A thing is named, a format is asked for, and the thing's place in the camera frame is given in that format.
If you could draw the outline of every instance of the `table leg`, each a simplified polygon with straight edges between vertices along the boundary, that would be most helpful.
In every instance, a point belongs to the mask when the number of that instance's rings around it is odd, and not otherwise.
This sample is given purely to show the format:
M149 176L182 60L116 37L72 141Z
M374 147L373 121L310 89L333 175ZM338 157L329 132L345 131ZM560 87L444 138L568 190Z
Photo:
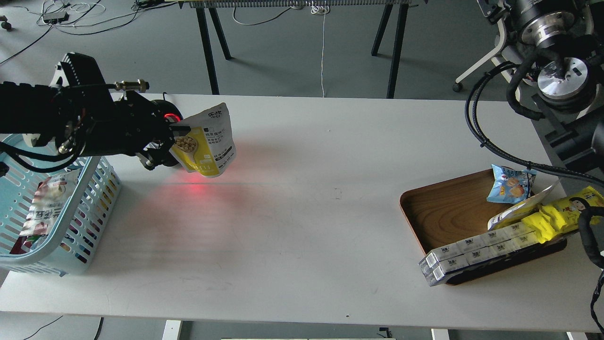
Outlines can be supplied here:
M384 7L384 12L382 13L382 19L379 22L379 27L377 28L376 39L373 42L373 48L371 49L371 55L374 57L378 55L379 46L382 43L384 31L386 30L386 25L388 24L388 19L390 19L391 12L392 5L386 5Z
M220 94L218 90L218 80L216 79L216 67L214 66L214 57L212 56L212 46L210 44L210 35L208 34L208 23L205 20L205 11L203 7L195 9L197 12L197 22L201 34L201 44L204 48L205 64L208 68L208 77L210 78L210 88L212 94Z
M228 50L227 40L225 39L225 33L222 30L222 25L220 24L218 12L216 11L216 8L208 8L208 11L210 11L212 23L214 24L216 34L218 35L218 41L220 42L220 47L222 47L222 53L225 55L226 60L231 60L233 57L231 57L231 52Z
M403 37L405 35L405 25L407 23L407 12L409 11L409 4L401 4L399 6L399 19L396 23L394 51L392 54L392 64L390 66L390 78L388 80L388 94L386 96L388 99L394 98L396 78L399 73L400 51L403 47Z

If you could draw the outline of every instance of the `light blue basket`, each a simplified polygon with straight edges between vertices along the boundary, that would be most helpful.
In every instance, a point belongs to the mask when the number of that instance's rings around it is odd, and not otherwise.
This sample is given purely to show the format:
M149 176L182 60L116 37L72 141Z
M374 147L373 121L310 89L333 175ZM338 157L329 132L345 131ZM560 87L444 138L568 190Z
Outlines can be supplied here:
M28 147L20 134L8 136L5 143L41 154L56 154L54 148ZM10 254L38 184L63 171L41 174L25 169L6 154L0 155L10 170L0 178L0 266L22 273L52 273L63 276L84 272L94 256L107 220L120 193L120 179L105 157L80 157L75 166L82 171L71 198L41 246L22 255ZM39 168L56 163L32 160Z

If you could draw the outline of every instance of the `white chair leg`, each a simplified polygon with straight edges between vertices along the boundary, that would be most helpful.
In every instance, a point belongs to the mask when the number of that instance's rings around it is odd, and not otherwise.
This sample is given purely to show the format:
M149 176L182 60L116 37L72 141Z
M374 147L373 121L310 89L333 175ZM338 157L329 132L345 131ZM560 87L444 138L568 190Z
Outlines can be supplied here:
M166 320L164 328L164 336L161 340L178 340L181 336L182 321Z
M503 49L506 47L506 42L507 42L506 25L504 24L503 19L499 19L499 21L497 22L497 27L499 28L499 42L497 43L497 46L495 46L495 48L493 50L488 52L484 57L482 57L474 65L470 66L470 68L468 68L464 73L462 73L461 76L457 77L457 79L455 80L455 83L460 83L463 79L468 77L472 72L476 71L479 67L481 67L482 64L488 62L491 58L493 58L496 55L499 55L501 53L501 51L503 51Z
M587 340L585 333L567 332L568 340Z
M448 329L432 329L432 340L449 340Z

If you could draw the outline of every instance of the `yellow package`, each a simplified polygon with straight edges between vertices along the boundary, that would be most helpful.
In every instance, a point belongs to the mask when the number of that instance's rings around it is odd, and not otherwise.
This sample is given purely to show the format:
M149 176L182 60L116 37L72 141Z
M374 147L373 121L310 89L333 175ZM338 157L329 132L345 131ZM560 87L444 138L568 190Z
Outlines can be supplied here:
M218 104L174 125L191 128L185 136L176 137L170 148L170 153L188 172L217 177L235 159L233 130L226 104Z
M582 201L592 207L604 207L604 198L591 186L578 193L561 198L540 208L522 222L535 230L535 235L540 243L552 240L554 237L571 232L578 228L579 215L585 209ZM594 217L591 224L597 224L599 219Z

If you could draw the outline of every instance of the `brown tray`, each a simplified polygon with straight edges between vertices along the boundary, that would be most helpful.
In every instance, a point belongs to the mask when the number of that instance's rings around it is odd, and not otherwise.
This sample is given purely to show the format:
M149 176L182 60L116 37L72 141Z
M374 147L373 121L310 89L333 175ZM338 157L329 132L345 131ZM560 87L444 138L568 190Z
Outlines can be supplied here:
M493 182L493 170L488 169L400 196L400 208L424 255L434 248L485 233L489 219L512 206L487 202ZM456 275L447 284L460 284L543 257L564 249L566 244L566 239L535 244L505 260Z

